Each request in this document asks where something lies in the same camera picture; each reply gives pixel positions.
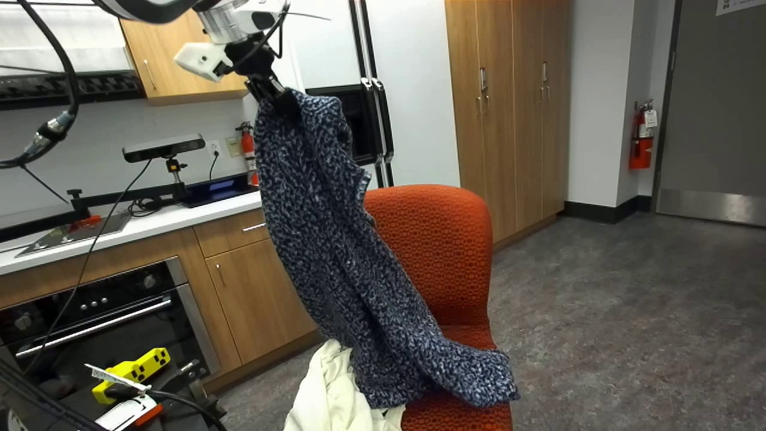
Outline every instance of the yellow tool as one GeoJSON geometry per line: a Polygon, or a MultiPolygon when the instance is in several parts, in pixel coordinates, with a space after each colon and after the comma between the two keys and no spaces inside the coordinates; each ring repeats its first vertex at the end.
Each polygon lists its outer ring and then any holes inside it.
{"type": "MultiPolygon", "coordinates": [[[[160,368],[166,368],[170,363],[170,351],[166,348],[152,348],[145,355],[142,355],[133,362],[119,362],[115,366],[110,366],[107,372],[137,382],[149,380],[152,373],[158,373],[160,368]]],[[[110,387],[110,380],[100,380],[97,386],[90,387],[94,397],[97,404],[115,404],[112,397],[106,396],[106,390],[110,387]]]]}

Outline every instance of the chair backrest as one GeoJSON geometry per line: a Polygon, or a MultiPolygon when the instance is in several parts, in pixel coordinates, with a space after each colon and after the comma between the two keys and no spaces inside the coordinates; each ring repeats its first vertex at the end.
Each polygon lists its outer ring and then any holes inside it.
{"type": "Polygon", "coordinates": [[[364,202],[440,325],[486,325],[491,217],[460,187],[411,184],[374,190],[364,202]]]}

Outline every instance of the metal door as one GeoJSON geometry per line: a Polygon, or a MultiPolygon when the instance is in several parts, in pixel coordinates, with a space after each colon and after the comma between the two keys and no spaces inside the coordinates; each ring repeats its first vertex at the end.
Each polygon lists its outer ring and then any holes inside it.
{"type": "Polygon", "coordinates": [[[766,224],[766,4],[751,4],[679,0],[657,212],[766,224]]]}

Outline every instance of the drawer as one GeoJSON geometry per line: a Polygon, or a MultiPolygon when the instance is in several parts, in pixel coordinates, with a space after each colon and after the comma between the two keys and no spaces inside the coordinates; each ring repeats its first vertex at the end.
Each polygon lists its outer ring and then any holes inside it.
{"type": "Polygon", "coordinates": [[[267,240],[264,211],[212,220],[194,230],[206,256],[267,240]]]}

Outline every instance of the orange chair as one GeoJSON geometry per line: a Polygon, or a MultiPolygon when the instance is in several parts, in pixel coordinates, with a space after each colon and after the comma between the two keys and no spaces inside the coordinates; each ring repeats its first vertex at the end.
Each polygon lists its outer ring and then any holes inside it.
{"type": "MultiPolygon", "coordinates": [[[[486,203],[456,187],[374,190],[364,202],[377,234],[394,252],[446,337],[495,348],[486,317],[491,280],[491,217],[486,203]]],[[[434,392],[404,410],[404,431],[509,431],[509,404],[477,410],[434,392]]]]}

